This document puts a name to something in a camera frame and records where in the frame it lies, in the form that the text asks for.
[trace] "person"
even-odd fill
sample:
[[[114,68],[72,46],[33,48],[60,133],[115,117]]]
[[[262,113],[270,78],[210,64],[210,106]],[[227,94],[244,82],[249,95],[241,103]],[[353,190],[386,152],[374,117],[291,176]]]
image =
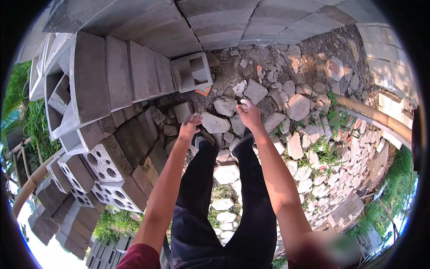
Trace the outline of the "person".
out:
[[[260,111],[246,99],[236,108],[247,128],[232,151],[239,161],[243,197],[243,215],[233,237],[223,247],[207,219],[218,151],[196,128],[203,118],[195,113],[182,123],[148,199],[142,225],[117,268],[160,268],[159,255],[171,220],[171,256],[176,269],[271,268],[276,219],[285,244],[312,231],[293,177],[271,142]],[[254,143],[261,165],[252,149]],[[181,178],[190,145],[199,151]]]

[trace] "stacked concrete blocks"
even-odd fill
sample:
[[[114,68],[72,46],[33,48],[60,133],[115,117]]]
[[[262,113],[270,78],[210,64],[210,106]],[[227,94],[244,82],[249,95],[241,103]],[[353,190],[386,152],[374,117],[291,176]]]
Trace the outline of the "stacked concrete blocks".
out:
[[[205,53],[195,53],[171,61],[176,86],[180,93],[189,92],[213,84]]]

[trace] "bamboo pole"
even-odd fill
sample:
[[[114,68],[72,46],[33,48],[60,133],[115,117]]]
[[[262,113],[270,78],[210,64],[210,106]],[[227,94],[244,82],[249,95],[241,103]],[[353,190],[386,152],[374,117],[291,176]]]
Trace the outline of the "bamboo pole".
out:
[[[48,170],[46,170],[46,165],[54,159],[54,156],[56,156],[57,153],[52,155],[48,160],[41,164],[21,188],[20,192],[15,198],[15,203],[13,203],[12,207],[12,212],[15,215],[15,218],[18,217],[19,211],[21,211],[21,208],[27,200],[28,196],[34,191],[36,186],[43,180],[45,175],[48,173]]]

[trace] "shoe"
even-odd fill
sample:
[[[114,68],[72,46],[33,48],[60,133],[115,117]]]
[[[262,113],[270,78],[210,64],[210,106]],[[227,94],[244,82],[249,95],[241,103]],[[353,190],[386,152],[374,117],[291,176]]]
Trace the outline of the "shoe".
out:
[[[237,158],[237,148],[239,145],[248,142],[249,140],[252,140],[252,144],[253,145],[255,143],[255,139],[253,134],[251,133],[251,130],[246,128],[245,131],[243,132],[243,137],[240,139],[239,143],[237,143],[236,146],[234,146],[233,150],[231,151],[231,154]]]

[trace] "gray concrete block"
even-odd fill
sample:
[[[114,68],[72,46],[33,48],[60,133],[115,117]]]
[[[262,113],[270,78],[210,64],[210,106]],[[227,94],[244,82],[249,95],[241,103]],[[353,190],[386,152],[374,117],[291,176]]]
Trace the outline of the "gray concrete block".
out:
[[[154,56],[155,66],[157,68],[158,84],[160,85],[160,93],[174,92],[175,89],[173,88],[169,59],[155,51]]]
[[[74,36],[71,47],[70,95],[80,124],[110,115],[104,39],[85,32]]]
[[[106,36],[104,42],[107,92],[113,112],[132,105],[127,45],[111,36]]]
[[[136,120],[140,124],[146,142],[148,143],[148,147],[152,147],[158,137],[158,131],[154,121],[152,120],[150,109],[146,108],[136,117]]]
[[[58,160],[58,165],[74,188],[84,193],[91,191],[94,186],[94,180],[79,159],[79,156],[64,154]]]
[[[100,182],[123,181],[132,171],[114,135],[102,140],[83,156]]]
[[[211,86],[212,76],[205,53],[195,53],[171,61],[180,93]]]
[[[194,33],[196,34],[196,36],[201,37],[201,36],[210,35],[210,34],[245,30],[247,25],[248,25],[248,22],[216,24],[216,25],[194,29]]]
[[[130,165],[136,168],[149,150],[139,123],[135,118],[130,119],[118,127],[114,135]]]
[[[254,9],[226,10],[187,17],[193,29],[210,25],[248,21]]]
[[[133,101],[143,101],[150,98],[150,87],[158,87],[158,80],[155,82],[153,79],[155,69],[152,64],[151,53],[148,53],[147,48],[138,45],[133,41],[127,41],[127,52],[129,57],[129,72],[130,82],[132,86]]]
[[[57,86],[55,86],[54,91],[52,92],[48,100],[48,105],[50,105],[61,115],[64,115],[66,107],[70,102],[70,93],[68,92],[68,88],[69,77],[64,74],[58,82]]]
[[[62,232],[56,232],[55,238],[65,249],[73,253],[76,257],[83,260],[85,257],[85,250],[83,250],[78,244],[73,242],[70,238],[68,238]]]
[[[121,182],[97,182],[93,192],[100,202],[120,209],[143,213],[146,208],[147,198],[132,177]]]

